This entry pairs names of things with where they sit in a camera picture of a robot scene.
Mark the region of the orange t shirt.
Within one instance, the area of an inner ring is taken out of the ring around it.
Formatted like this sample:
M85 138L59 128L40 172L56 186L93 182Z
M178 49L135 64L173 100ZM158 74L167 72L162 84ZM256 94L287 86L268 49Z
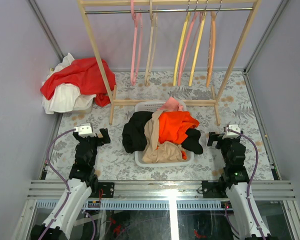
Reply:
M158 141L171 142L180 145L187 137L188 129L195 129L200 122L188 111L166 111L159 116Z

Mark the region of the orange wavy hanger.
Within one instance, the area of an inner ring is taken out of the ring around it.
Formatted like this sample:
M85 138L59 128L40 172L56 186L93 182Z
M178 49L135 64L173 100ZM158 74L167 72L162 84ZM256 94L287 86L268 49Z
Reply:
M216 16L221 9L222 0L220 0L219 8L217 12L210 12L210 35L209 35L209 50L208 50L208 61L207 61L207 75L206 75L206 87L210 86L212 72L214 67L216 42L217 42L217 28L216 28Z

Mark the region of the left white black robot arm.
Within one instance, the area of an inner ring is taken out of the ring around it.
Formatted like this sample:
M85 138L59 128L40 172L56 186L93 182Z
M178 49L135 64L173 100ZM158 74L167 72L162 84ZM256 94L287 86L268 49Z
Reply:
M111 142L107 128L101 128L100 134L86 123L63 132L52 140L46 153L46 163L65 184L65 190L51 214L41 225L34 225L30 232L31 240L70 239L74 223L89 197L102 197L98 176L95 174L95 162L98 147ZM78 141L75 147L75 159L68 178L64 178L50 161L50 149L59 138L71 133Z

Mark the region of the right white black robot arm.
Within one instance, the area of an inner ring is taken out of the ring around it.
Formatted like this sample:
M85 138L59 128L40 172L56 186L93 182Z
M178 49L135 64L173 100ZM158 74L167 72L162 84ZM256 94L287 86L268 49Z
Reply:
M207 146L216 142L225 167L217 182L202 181L202 195L206 199L228 198L237 224L240 240L277 240L264 223L252 194L252 180L244 166L246 147L240 143L245 136L241 130L225 129L225 133L210 132Z

